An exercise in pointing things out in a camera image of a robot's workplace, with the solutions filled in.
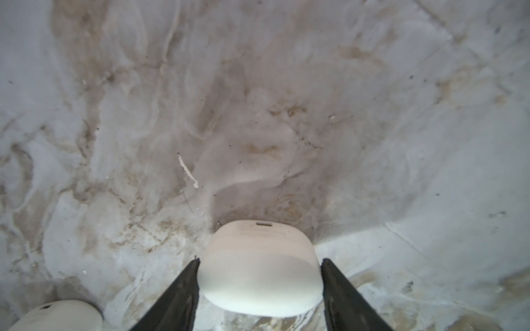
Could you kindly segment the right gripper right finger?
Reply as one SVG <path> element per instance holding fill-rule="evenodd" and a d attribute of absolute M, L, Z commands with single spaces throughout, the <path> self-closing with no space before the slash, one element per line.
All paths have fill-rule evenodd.
<path fill-rule="evenodd" d="M 321 264 L 323 301 L 330 331 L 392 331 L 331 259 Z"/>

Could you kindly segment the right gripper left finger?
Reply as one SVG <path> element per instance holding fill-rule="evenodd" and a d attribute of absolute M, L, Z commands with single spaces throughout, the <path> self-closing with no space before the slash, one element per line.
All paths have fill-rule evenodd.
<path fill-rule="evenodd" d="M 200 260 L 193 259 L 131 331 L 192 331 L 200 298 L 199 266 Z"/>

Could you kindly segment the white earbud charging case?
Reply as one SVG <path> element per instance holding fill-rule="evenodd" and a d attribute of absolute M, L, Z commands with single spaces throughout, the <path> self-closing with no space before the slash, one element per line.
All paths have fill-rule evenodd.
<path fill-rule="evenodd" d="M 102 331 L 103 317 L 95 306 L 80 300 L 61 300 L 37 306 L 9 331 Z"/>

